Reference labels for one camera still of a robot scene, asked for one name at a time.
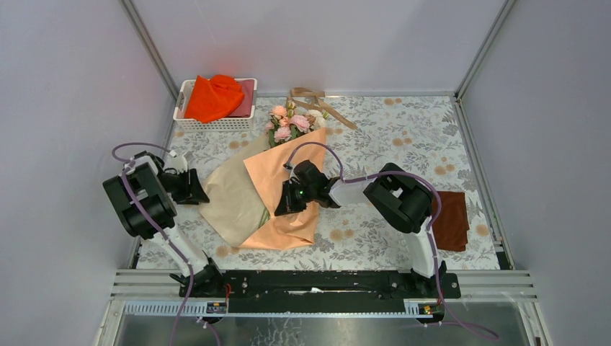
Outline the beige orange wrapping paper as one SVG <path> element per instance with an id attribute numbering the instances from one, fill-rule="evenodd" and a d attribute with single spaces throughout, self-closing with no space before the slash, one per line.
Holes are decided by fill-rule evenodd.
<path id="1" fill-rule="evenodd" d="M 209 203 L 201 216 L 230 246 L 243 249 L 287 250 L 314 243 L 319 210 L 307 203 L 302 212 L 276 216 L 286 161 L 324 163 L 326 130 L 315 130 L 271 148 L 262 135 L 221 164 L 204 181 Z"/>

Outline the pink rose stems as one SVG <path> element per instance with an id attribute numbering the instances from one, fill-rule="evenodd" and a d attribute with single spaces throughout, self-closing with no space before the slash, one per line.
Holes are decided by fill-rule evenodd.
<path id="1" fill-rule="evenodd" d="M 269 111 L 265 125 L 270 148 L 287 143 L 315 130 L 326 127 L 329 113 L 310 104 L 289 98 L 284 105 L 275 105 Z"/>

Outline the white plastic basket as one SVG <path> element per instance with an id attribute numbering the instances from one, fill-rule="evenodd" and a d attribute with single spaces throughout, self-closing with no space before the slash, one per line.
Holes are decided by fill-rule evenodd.
<path id="1" fill-rule="evenodd" d="M 182 82 L 181 88 L 178 93 L 177 101 L 174 107 L 173 120 L 184 132 L 236 132 L 236 131 L 248 131 L 254 129 L 254 115 L 257 100 L 257 87 L 258 81 L 256 80 L 253 105 L 251 107 L 251 114 L 246 118 L 233 118 L 225 117 L 219 120 L 214 120 L 209 123 L 202 123 L 199 120 L 192 118 L 186 118 L 185 112 L 187 105 L 190 101 L 192 90 L 195 87 L 195 79 L 187 79 Z"/>

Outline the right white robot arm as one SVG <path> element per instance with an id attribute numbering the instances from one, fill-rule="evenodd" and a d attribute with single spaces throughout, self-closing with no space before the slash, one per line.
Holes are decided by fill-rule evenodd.
<path id="1" fill-rule="evenodd" d="M 327 177 L 305 160 L 293 167 L 290 178 L 282 183 L 274 215 L 300 213 L 312 202 L 322 208 L 370 203 L 390 226 L 404 234 L 414 290 L 430 297 L 442 287 L 445 274 L 445 263 L 432 235 L 432 224 L 439 215 L 433 203 L 439 201 L 439 193 L 428 181 L 394 163 L 387 163 L 376 174 L 344 179 Z"/>

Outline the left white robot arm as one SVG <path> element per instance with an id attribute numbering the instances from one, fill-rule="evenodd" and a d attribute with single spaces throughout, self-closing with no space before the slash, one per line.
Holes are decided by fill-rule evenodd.
<path id="1" fill-rule="evenodd" d="M 177 205 L 209 203 L 196 169 L 170 151 L 166 159 L 143 151 L 129 159 L 123 171 L 102 184 L 127 233 L 165 251 L 180 273 L 171 278 L 186 288 L 215 296 L 223 289 L 220 270 L 178 227 Z"/>

